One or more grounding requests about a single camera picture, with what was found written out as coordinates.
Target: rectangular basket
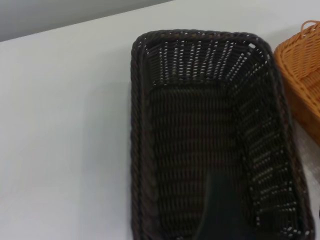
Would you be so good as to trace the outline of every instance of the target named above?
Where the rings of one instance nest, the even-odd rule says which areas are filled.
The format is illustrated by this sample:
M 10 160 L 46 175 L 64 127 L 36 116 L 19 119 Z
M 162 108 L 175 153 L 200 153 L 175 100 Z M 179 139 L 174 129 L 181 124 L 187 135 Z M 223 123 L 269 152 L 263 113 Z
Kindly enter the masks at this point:
M 131 55 L 134 240 L 194 238 L 212 170 L 229 177 L 257 232 L 313 240 L 269 45 L 248 33 L 161 30 L 138 37 Z
M 320 21 L 306 21 L 274 55 L 294 118 L 320 145 Z

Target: dark green object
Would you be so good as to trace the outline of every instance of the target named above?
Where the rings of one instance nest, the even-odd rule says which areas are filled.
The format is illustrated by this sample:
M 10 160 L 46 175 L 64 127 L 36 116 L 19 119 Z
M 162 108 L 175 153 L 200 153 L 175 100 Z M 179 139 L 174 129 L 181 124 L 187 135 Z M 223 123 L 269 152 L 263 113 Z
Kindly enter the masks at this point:
M 203 218 L 195 240 L 256 240 L 241 213 L 239 198 L 228 177 L 208 175 Z

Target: basket bottom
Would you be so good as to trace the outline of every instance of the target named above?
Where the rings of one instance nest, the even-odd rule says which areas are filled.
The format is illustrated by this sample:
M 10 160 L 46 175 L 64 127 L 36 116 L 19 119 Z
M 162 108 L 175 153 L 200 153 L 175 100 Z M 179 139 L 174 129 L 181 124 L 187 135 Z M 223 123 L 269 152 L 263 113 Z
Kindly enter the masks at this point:
M 161 235 L 174 240 L 194 237 L 212 171 L 228 177 L 252 226 L 244 149 L 237 138 L 235 103 L 227 89 L 223 85 L 156 88 L 150 106 Z

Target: basket rim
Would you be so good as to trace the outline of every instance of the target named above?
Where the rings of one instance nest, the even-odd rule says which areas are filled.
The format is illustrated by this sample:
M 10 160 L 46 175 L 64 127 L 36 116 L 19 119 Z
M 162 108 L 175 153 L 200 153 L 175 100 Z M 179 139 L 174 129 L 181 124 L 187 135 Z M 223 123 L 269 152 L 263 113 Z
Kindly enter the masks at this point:
M 311 96 L 309 90 L 300 82 L 300 78 L 297 78 L 291 71 L 291 69 L 286 65 L 283 54 L 288 49 L 294 49 L 297 46 L 301 46 L 304 42 L 315 35 L 320 34 L 320 21 L 308 28 L 296 33 L 286 41 L 279 44 L 275 51 L 274 56 L 278 67 L 281 70 L 283 79 L 287 81 L 291 89 L 295 94 L 303 99 L 305 106 L 310 110 L 310 112 L 320 119 L 320 104 Z

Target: gray wall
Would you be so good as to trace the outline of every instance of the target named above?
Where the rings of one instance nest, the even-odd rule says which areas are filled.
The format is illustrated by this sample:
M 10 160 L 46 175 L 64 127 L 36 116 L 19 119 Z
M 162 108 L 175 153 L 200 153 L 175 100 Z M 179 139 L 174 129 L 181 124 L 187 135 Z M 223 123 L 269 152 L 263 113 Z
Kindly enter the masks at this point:
M 0 0 L 0 42 L 168 0 Z

